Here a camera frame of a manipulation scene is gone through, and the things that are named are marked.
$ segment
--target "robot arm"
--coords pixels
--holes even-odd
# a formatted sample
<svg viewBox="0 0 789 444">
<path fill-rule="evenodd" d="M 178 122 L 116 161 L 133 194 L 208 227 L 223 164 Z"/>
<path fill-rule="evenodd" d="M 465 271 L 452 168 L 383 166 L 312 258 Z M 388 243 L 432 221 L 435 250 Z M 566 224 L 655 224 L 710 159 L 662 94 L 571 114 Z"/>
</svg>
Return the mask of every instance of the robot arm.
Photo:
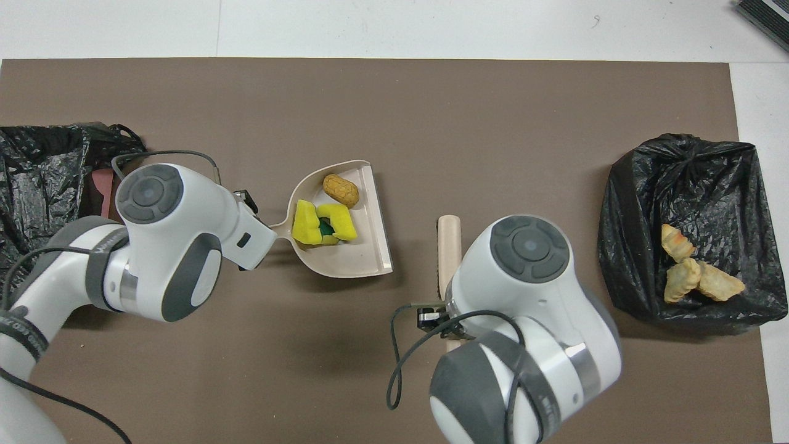
<svg viewBox="0 0 789 444">
<path fill-rule="evenodd" d="M 616 327 L 581 288 L 570 242 L 547 220 L 508 216 L 486 228 L 446 301 L 442 325 L 473 338 L 440 359 L 430 385 L 431 410 L 453 444 L 541 442 L 619 377 Z M 503 316 L 466 317 L 481 310 Z"/>
<path fill-rule="evenodd" d="M 97 216 L 66 225 L 0 311 L 0 367 L 27 381 L 73 310 L 105 310 L 173 322 L 201 306 L 225 257 L 244 269 L 263 260 L 276 234 L 247 205 L 206 177 L 153 164 L 118 188 L 125 226 Z M 28 393 L 0 379 L 0 442 L 64 442 Z"/>
</svg>

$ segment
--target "dustpan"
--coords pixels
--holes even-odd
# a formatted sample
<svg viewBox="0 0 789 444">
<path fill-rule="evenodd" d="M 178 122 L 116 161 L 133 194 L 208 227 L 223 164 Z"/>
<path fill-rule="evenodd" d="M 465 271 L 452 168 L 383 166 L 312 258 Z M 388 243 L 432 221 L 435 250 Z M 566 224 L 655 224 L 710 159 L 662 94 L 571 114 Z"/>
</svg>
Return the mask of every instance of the dustpan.
<svg viewBox="0 0 789 444">
<path fill-rule="evenodd" d="M 291 235 L 296 202 L 303 199 L 315 206 L 337 203 L 323 191 L 323 178 L 329 174 L 347 179 L 359 189 L 359 202 L 350 209 L 358 237 L 337 245 L 304 245 Z M 372 177 L 372 166 L 366 160 L 342 162 L 307 175 L 290 195 L 285 220 L 271 226 L 271 229 L 280 239 L 287 239 L 293 245 L 296 255 L 305 265 L 324 276 L 354 278 L 392 272 L 392 260 L 383 229 L 376 183 Z"/>
</svg>

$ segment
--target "brown table mat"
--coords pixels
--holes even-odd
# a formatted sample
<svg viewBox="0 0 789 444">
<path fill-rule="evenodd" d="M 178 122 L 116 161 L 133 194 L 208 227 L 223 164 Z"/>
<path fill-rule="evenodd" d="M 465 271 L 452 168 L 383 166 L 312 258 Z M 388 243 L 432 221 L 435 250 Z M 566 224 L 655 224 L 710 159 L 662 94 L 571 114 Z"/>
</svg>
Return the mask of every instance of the brown table mat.
<svg viewBox="0 0 789 444">
<path fill-rule="evenodd" d="M 737 139 L 720 64 L 3 62 L 0 125 L 90 121 L 123 123 L 154 150 L 210 154 L 268 223 L 284 218 L 304 175 L 369 160 L 394 260 L 384 277 L 333 280 L 280 241 L 257 270 L 226 262 L 206 306 L 174 325 L 80 309 L 32 381 L 98 409 L 135 443 L 443 442 L 427 395 L 441 341 L 406 365 L 401 408 L 384 404 L 388 316 L 437 297 L 437 218 L 459 215 L 467 247 L 500 216 L 546 216 L 570 237 L 581 282 L 610 306 L 596 261 L 610 165 L 662 133 Z M 200 160 L 158 160 L 208 173 Z M 758 331 L 695 344 L 614 316 L 623 375 L 551 442 L 770 440 Z M 404 345 L 420 336 L 413 324 L 398 324 Z M 115 442 L 83 413 L 40 404 L 70 442 Z"/>
</svg>

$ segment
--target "white floor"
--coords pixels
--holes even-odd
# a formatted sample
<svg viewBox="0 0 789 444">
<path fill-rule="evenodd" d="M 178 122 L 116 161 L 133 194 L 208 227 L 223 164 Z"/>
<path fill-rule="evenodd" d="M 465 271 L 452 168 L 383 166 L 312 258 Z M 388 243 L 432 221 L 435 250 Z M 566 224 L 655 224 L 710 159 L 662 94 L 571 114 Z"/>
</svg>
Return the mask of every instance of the white floor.
<svg viewBox="0 0 789 444">
<path fill-rule="evenodd" d="M 215 56 L 729 62 L 789 273 L 789 53 L 729 0 L 0 0 L 0 63 Z M 761 332 L 773 440 L 789 442 L 789 320 Z"/>
</svg>

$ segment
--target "black plastic bag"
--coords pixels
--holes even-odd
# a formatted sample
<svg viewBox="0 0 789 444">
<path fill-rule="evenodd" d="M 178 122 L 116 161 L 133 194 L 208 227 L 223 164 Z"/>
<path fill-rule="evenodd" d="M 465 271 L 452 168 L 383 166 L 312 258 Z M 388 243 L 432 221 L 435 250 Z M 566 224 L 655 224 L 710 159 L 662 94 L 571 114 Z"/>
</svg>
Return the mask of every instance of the black plastic bag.
<svg viewBox="0 0 789 444">
<path fill-rule="evenodd" d="M 678 228 L 692 256 L 742 280 L 725 303 L 697 290 L 664 302 L 675 262 L 660 245 L 660 225 Z M 787 314 L 772 221 L 756 149 L 664 134 L 611 168 L 600 214 L 598 258 L 615 307 L 643 321 L 700 335 L 735 335 Z"/>
<path fill-rule="evenodd" d="M 0 127 L 0 282 L 22 254 L 44 246 L 63 225 L 97 213 L 86 198 L 93 170 L 143 151 L 142 140 L 122 125 Z M 14 287 L 32 264 L 24 268 Z"/>
</svg>

